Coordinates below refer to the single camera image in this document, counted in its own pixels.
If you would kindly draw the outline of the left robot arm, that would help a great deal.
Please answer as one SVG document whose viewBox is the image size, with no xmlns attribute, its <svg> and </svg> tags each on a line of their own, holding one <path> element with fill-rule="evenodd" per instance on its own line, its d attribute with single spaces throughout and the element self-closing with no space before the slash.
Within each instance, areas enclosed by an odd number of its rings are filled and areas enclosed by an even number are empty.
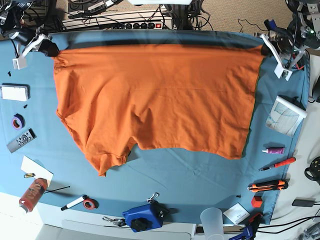
<svg viewBox="0 0 320 240">
<path fill-rule="evenodd" d="M 265 20 L 265 33 L 254 34 L 263 40 L 261 52 L 273 55 L 277 65 L 275 75 L 288 81 L 293 69 L 305 67 L 307 49 L 320 49 L 320 2 L 318 0 L 287 0 L 292 12 L 292 21 L 287 28 L 276 25 L 274 20 Z"/>
</svg>

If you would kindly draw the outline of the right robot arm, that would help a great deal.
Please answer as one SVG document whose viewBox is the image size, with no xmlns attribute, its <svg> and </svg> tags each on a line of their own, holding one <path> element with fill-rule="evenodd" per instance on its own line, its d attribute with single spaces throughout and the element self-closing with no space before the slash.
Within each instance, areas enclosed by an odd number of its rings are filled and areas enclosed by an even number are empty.
<svg viewBox="0 0 320 240">
<path fill-rule="evenodd" d="M 8 38 L 14 48 L 13 68 L 21 70 L 27 66 L 26 56 L 40 52 L 47 57 L 56 57 L 60 50 L 52 42 L 46 22 L 53 5 L 46 4 L 46 12 L 40 16 L 32 5 L 41 5 L 40 0 L 2 0 L 0 2 L 0 34 Z"/>
</svg>

